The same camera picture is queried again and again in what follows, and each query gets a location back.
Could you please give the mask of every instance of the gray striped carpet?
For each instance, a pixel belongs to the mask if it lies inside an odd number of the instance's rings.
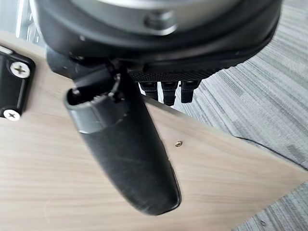
[[[286,0],[274,41],[244,64],[204,80],[174,106],[308,167],[308,0]],[[308,231],[308,183],[235,231]]]

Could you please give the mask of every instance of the light wood tabletop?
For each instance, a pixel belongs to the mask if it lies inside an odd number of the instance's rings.
[[[183,200],[170,213],[143,215],[74,128],[63,106],[72,81],[51,72],[40,47],[4,32],[0,45],[37,65],[21,120],[0,119],[1,231],[229,231],[308,179],[271,153],[147,99]]]

